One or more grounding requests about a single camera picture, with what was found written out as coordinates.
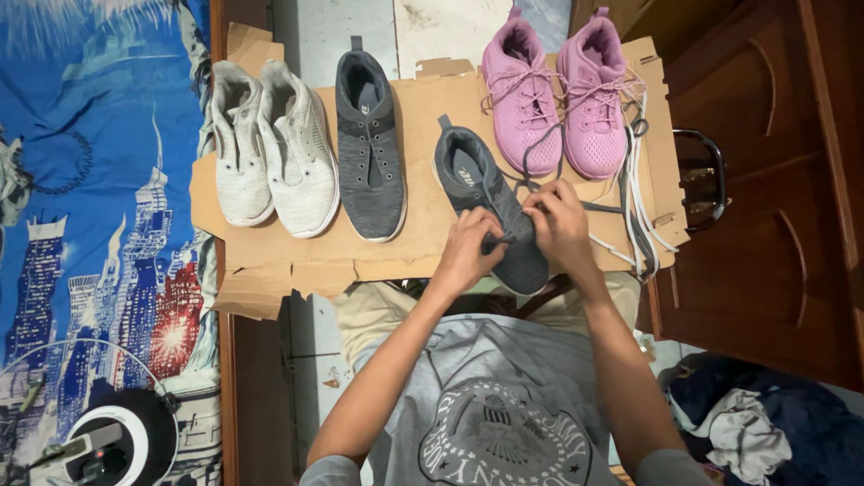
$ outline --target pile of clothes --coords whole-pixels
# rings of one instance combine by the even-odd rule
[[[702,360],[666,388],[690,452],[726,484],[864,480],[864,419],[814,381],[731,358]]]

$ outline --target wooden door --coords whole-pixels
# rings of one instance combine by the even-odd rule
[[[806,42],[794,1],[750,2],[667,69],[673,124],[721,148],[733,202],[658,274],[660,334],[861,389]]]

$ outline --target white sneaker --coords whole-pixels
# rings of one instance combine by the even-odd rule
[[[261,68],[258,129],[279,220],[296,238],[324,231],[339,206],[339,166],[318,94],[281,61]]]
[[[257,225],[273,212],[255,123],[261,83],[230,61],[213,64],[213,74],[211,111],[219,205],[234,226]]]

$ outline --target blue bedsheet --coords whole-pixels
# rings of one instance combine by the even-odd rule
[[[103,344],[31,352],[100,338],[181,400],[170,479],[220,483],[215,257],[188,191],[210,142],[208,17],[207,0],[0,3],[0,362],[22,358],[0,376],[0,432],[46,380],[0,463],[37,459],[106,393],[153,386]]]

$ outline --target pink sneaker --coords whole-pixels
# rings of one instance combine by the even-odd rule
[[[521,173],[549,174],[561,162],[561,130],[546,54],[537,33],[513,7],[510,18],[483,53],[495,141]]]
[[[619,99],[626,63],[608,11],[598,8],[558,53],[558,74],[568,99],[564,154],[590,179],[613,176],[627,148]]]

